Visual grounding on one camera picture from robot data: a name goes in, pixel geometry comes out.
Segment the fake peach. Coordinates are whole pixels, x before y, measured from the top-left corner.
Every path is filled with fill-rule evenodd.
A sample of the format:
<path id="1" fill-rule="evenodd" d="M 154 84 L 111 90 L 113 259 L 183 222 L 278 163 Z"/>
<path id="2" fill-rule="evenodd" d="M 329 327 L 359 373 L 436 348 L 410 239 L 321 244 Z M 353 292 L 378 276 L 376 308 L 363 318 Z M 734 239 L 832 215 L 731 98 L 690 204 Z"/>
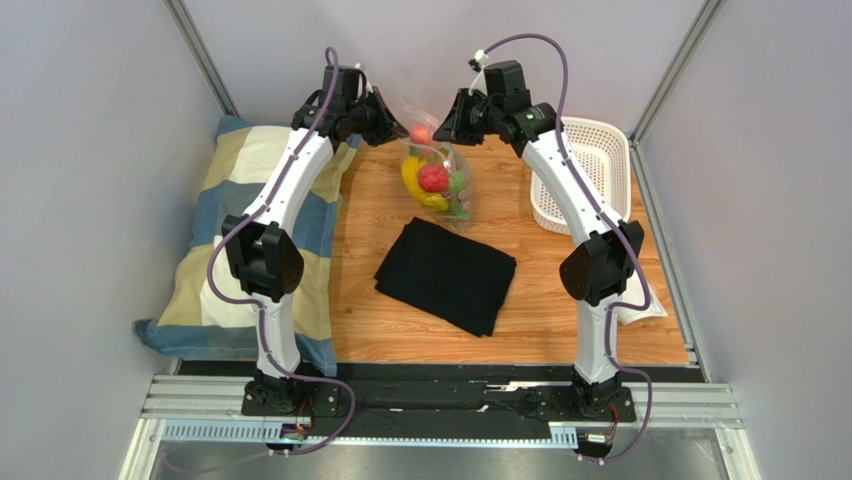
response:
<path id="1" fill-rule="evenodd" d="M 433 129 L 427 123 L 416 122 L 409 129 L 409 138 L 414 144 L 431 146 Z"/>

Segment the fake yellow bananas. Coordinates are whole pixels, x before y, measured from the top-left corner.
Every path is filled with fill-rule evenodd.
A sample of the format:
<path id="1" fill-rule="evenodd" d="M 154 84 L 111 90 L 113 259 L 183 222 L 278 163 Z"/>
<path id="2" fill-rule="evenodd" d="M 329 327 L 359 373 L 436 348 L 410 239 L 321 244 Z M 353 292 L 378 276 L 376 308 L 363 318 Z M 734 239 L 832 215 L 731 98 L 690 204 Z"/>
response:
<path id="1" fill-rule="evenodd" d="M 447 211 L 449 204 L 440 193 L 423 190 L 418 182 L 420 167 L 425 165 L 417 156 L 407 156 L 401 164 L 401 178 L 411 196 L 422 206 L 434 211 Z"/>

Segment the clear zip top bag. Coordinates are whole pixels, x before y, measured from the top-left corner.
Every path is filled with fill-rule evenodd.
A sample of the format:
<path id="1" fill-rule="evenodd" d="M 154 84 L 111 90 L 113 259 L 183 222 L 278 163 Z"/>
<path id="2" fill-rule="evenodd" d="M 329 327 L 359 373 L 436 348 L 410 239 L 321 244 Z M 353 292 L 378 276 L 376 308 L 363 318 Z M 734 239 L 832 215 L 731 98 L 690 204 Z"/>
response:
<path id="1" fill-rule="evenodd" d="M 473 221 L 473 176 L 466 159 L 433 135 L 442 121 L 401 102 L 400 123 L 408 135 L 399 140 L 400 176 L 409 195 L 443 227 L 457 233 Z"/>

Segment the fake red strawberry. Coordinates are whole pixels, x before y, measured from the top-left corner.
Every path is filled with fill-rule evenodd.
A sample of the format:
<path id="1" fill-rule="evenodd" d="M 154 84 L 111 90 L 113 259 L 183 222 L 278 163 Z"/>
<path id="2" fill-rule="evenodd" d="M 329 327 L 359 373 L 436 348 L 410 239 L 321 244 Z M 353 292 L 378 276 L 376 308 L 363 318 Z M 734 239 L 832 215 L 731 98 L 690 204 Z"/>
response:
<path id="1" fill-rule="evenodd" d="M 428 193 L 442 193 L 449 188 L 450 173 L 437 163 L 425 163 L 417 171 L 418 186 Z"/>

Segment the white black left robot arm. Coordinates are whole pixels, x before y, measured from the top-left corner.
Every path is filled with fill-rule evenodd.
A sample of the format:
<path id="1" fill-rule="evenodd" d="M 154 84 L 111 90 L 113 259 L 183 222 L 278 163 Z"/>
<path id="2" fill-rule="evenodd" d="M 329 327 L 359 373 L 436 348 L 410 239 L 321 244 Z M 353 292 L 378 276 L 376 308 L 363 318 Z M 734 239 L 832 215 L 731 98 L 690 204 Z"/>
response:
<path id="1" fill-rule="evenodd" d="M 231 275 L 258 314 L 259 354 L 244 390 L 246 416 L 310 414 L 323 379 L 298 375 L 293 294 L 305 261 L 292 238 L 298 213 L 342 142 L 359 135 L 371 146 L 406 136 L 362 65 L 326 67 L 322 87 L 294 114 L 278 164 L 240 216 L 222 223 L 221 250 Z"/>

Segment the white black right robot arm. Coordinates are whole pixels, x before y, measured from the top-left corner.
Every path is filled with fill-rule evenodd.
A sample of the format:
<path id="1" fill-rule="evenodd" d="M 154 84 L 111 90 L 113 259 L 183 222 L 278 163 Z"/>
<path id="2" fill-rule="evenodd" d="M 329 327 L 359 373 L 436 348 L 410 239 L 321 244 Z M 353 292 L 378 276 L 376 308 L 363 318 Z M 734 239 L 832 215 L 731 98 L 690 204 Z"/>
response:
<path id="1" fill-rule="evenodd" d="M 580 417 L 606 414 L 622 389 L 615 310 L 635 272 L 644 230 L 636 221 L 624 221 L 598 191 L 571 147 L 560 114 L 547 103 L 532 102 L 519 62 L 473 62 L 471 67 L 477 73 L 474 81 L 458 91 L 433 138 L 479 145 L 488 135 L 498 136 L 555 200 L 574 244 L 559 266 L 577 309 L 578 347 L 568 403 Z"/>

